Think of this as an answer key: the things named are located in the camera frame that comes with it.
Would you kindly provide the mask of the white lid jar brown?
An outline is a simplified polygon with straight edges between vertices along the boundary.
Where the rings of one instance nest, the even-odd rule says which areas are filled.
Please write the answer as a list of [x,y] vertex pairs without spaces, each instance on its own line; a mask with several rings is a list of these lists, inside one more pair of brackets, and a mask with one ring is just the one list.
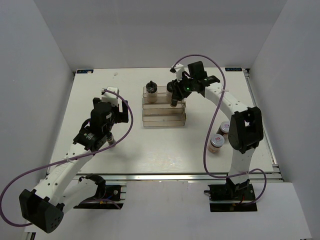
[[230,122],[224,121],[219,125],[219,128],[216,133],[219,135],[222,135],[224,138],[227,138],[229,134],[229,129],[230,129]]

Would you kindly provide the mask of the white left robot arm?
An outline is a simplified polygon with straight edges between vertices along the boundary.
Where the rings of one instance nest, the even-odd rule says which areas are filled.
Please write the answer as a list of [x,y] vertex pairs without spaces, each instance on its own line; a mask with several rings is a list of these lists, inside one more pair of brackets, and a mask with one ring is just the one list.
[[23,218],[49,234],[62,222],[64,215],[85,200],[100,200],[106,194],[103,177],[90,173],[79,179],[77,185],[68,188],[81,168],[89,162],[103,145],[115,144],[112,127],[128,123],[128,102],[112,105],[95,97],[93,110],[65,155],[65,162],[59,163],[31,191],[25,189],[19,195]]

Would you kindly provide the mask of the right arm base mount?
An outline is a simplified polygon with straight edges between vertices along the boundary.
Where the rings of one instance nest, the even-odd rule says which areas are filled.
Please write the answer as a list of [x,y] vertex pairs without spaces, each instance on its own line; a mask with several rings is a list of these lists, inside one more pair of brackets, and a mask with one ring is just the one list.
[[203,191],[209,198],[211,213],[257,212],[253,185],[247,179],[234,184],[230,178],[224,184],[210,184]]

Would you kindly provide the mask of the dark spice bottle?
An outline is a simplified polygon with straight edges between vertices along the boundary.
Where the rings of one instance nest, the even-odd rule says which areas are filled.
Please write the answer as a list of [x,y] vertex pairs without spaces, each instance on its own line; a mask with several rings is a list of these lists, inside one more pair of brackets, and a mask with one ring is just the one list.
[[112,146],[116,143],[116,140],[111,132],[106,136],[106,142],[109,146]]

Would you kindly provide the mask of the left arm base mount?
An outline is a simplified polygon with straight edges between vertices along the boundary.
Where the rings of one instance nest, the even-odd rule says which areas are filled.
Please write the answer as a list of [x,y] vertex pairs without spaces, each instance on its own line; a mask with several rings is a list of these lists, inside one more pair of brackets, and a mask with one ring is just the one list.
[[119,184],[107,184],[102,176],[88,174],[81,176],[78,183],[82,180],[91,180],[98,185],[98,194],[83,200],[74,209],[86,210],[121,210],[126,198],[126,186]]

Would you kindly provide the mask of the white bottle black cap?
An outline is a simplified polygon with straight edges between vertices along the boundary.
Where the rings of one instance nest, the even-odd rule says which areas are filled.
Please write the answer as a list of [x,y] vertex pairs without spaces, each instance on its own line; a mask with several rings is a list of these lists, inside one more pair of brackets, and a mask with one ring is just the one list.
[[154,104],[158,100],[158,86],[152,80],[146,84],[146,100]]
[[171,103],[172,95],[173,95],[173,83],[170,81],[166,85],[166,100],[169,104]]

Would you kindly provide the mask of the white lid jar orange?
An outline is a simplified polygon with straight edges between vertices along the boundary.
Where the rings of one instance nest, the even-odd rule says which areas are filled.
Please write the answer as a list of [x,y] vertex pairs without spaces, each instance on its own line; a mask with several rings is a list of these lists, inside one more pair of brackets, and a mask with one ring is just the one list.
[[213,154],[217,153],[220,151],[224,143],[225,143],[225,138],[221,134],[214,134],[211,136],[209,140],[207,149]]

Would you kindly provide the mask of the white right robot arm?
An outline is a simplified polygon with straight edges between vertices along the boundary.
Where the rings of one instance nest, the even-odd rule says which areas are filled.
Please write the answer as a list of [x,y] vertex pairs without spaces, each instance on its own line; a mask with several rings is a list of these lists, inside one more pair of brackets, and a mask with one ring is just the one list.
[[214,103],[229,120],[228,141],[233,149],[230,170],[226,177],[226,195],[236,200],[249,186],[249,168],[255,149],[264,138],[262,113],[258,107],[249,107],[226,90],[226,85],[216,76],[209,76],[201,61],[190,63],[188,71],[176,63],[170,72],[176,75],[171,84],[170,105],[191,93],[198,93]]

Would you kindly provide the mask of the black cap spice bottle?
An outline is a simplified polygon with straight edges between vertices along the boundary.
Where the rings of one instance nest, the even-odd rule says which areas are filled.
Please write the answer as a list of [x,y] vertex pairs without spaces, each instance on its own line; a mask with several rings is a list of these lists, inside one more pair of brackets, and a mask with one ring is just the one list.
[[171,101],[170,101],[170,106],[172,107],[172,108],[175,108],[177,105],[178,105],[178,100],[177,99],[172,99]]

